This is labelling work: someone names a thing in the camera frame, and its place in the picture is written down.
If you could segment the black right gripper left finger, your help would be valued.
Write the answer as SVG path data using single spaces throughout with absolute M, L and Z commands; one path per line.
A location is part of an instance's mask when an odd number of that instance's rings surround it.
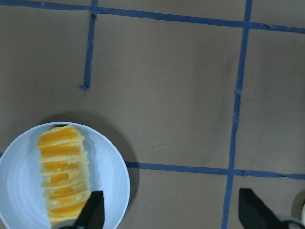
M 102 229 L 105 223 L 103 191 L 93 191 L 73 224 L 74 229 Z

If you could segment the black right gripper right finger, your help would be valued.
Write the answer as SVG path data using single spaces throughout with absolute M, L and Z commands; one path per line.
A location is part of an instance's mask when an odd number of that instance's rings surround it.
M 244 229 L 288 229 L 249 188 L 239 189 L 238 218 Z

